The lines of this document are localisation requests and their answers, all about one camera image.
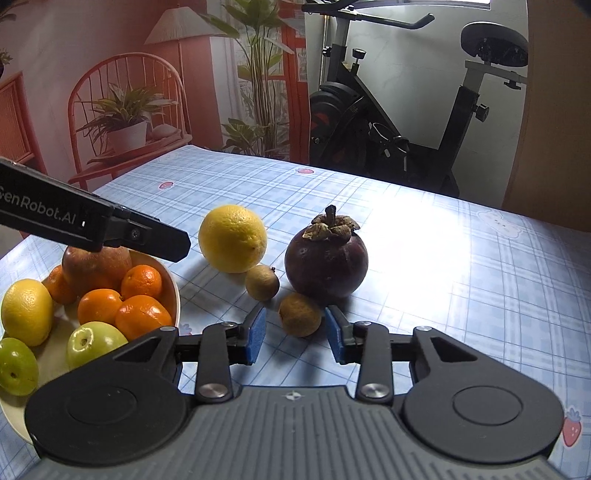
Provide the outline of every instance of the mangosteen stem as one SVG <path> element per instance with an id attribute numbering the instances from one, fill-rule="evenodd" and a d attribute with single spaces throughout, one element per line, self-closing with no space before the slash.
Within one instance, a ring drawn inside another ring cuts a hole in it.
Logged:
<path id="1" fill-rule="evenodd" d="M 335 226 L 336 224 L 336 207 L 334 205 L 328 205 L 324 209 L 326 213 L 326 224 L 330 227 Z"/>

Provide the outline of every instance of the lamp shade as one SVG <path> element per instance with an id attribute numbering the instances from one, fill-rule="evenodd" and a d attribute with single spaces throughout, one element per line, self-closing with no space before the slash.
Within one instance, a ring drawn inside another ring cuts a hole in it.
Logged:
<path id="1" fill-rule="evenodd" d="M 145 44 L 205 35 L 226 36 L 224 32 L 208 24 L 190 7 L 170 8 L 162 14 Z"/>

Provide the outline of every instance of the white bowl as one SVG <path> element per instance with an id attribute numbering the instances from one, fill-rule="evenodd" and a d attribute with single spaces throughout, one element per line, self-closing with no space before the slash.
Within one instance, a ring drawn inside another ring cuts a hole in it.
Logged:
<path id="1" fill-rule="evenodd" d="M 178 327 L 180 318 L 180 295 L 178 287 L 168 269 L 158 260 L 149 255 L 130 251 L 133 265 L 150 265 L 162 276 L 162 294 L 158 301 L 168 310 Z M 49 338 L 40 346 L 33 347 L 33 353 L 39 365 L 39 387 L 69 372 L 66 364 L 66 345 L 70 335 L 80 326 L 77 318 L 78 302 L 72 305 L 59 306 L 54 312 L 54 326 Z M 0 388 L 0 407 L 8 423 L 18 435 L 28 443 L 31 437 L 25 427 L 25 406 L 28 397 L 15 397 Z"/>

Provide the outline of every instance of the floor lamp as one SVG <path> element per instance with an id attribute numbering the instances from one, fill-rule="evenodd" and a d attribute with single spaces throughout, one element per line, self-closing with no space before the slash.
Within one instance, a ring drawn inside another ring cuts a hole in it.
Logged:
<path id="1" fill-rule="evenodd" d="M 208 24 L 190 7 L 166 10 L 154 25 L 145 45 L 176 40 L 178 46 L 179 75 L 184 85 L 183 48 L 181 40 L 190 37 L 225 37 L 226 34 Z"/>

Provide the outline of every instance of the bike handlebar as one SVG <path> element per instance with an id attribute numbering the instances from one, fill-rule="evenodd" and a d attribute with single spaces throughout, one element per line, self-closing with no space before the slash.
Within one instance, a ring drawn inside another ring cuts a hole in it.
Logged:
<path id="1" fill-rule="evenodd" d="M 302 11 L 310 14 L 322 14 L 328 17 L 342 17 L 348 20 L 361 20 L 381 25 L 388 25 L 390 27 L 405 28 L 406 30 L 418 30 L 426 25 L 429 25 L 435 16 L 427 14 L 415 23 L 406 23 L 399 20 L 392 20 L 391 18 L 376 17 L 374 15 L 360 14 L 353 9 L 347 8 L 354 4 L 357 0 L 336 0 L 334 2 L 308 0 L 310 3 L 301 6 Z"/>
<path id="2" fill-rule="evenodd" d="M 357 14 L 356 20 L 379 23 L 381 25 L 389 25 L 390 27 L 405 28 L 406 30 L 418 30 L 419 28 L 429 25 L 429 23 L 435 20 L 435 16 L 433 14 L 427 14 L 417 20 L 415 23 L 406 23 L 398 20 L 392 20 L 391 18 L 375 17 L 373 15 L 365 14 Z"/>

